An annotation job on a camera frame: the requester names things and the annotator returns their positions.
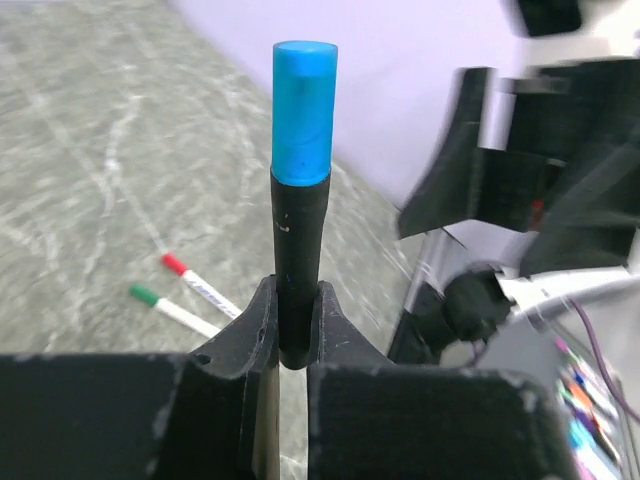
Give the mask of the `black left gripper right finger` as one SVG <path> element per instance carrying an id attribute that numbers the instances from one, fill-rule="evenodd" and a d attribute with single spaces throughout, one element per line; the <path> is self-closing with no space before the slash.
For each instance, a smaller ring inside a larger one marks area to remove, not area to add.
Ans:
<path id="1" fill-rule="evenodd" d="M 571 479 L 551 395 L 508 370 L 397 365 L 321 283 L 307 369 L 312 479 Z"/>

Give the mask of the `white marker with green tip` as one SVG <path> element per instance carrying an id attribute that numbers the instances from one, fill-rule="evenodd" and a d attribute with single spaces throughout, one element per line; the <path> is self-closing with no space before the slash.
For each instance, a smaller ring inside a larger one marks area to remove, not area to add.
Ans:
<path id="1" fill-rule="evenodd" d="M 213 338 L 221 331 L 221 329 L 215 325 L 204 321 L 200 317 L 188 312 L 142 285 L 134 284 L 130 286 L 129 294 L 150 308 L 206 338 Z"/>

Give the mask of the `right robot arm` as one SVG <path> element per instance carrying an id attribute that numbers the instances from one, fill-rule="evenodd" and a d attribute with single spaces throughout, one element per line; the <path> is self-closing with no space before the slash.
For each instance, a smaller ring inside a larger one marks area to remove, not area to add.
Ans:
<path id="1" fill-rule="evenodd" d="M 413 284 L 388 350 L 435 365 L 457 341 L 485 346 L 513 301 L 498 274 L 529 278 L 626 264 L 639 227 L 639 62 L 604 54 L 538 65 L 507 90 L 504 149 L 479 144 L 490 71 L 463 69 L 448 130 L 397 220 L 398 234 L 436 233 L 432 268 Z"/>

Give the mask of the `blue pen cap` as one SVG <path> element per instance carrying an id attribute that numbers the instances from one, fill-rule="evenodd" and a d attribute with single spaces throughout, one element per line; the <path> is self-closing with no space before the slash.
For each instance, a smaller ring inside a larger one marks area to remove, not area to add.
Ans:
<path id="1" fill-rule="evenodd" d="M 310 187 L 331 170 L 338 48 L 316 41 L 273 46 L 272 174 Z"/>

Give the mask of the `white marker with red tip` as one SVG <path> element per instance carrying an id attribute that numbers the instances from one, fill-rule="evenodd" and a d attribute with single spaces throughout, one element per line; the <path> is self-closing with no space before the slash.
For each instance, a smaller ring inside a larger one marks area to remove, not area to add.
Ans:
<path id="1" fill-rule="evenodd" d="M 165 253 L 161 256 L 161 261 L 166 268 L 179 276 L 191 289 L 200 294 L 228 318 L 235 319 L 241 315 L 242 311 L 236 305 L 174 255 Z"/>

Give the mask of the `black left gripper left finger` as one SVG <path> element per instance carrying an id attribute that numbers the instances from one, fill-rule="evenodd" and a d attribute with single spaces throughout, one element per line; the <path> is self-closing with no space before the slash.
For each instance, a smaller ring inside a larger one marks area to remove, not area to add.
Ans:
<path id="1" fill-rule="evenodd" d="M 275 281 L 190 353 L 1 357 L 5 479 L 275 479 Z"/>

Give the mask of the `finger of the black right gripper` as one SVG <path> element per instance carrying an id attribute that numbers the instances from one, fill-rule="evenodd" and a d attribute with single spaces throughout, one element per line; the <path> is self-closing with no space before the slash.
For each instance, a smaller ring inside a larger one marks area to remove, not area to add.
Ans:
<path id="1" fill-rule="evenodd" d="M 397 217 L 401 239 L 476 216 L 484 162 L 478 147 L 485 90 L 492 70 L 463 69 L 449 128 L 431 166 Z"/>

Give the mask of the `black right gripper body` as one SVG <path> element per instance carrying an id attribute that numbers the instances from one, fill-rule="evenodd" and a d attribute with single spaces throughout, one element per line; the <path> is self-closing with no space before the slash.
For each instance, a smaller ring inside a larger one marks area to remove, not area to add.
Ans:
<path id="1" fill-rule="evenodd" d="M 625 266 L 639 229 L 639 62 L 540 68 L 508 83 L 501 150 L 476 147 L 469 216 L 532 235 L 521 273 Z"/>

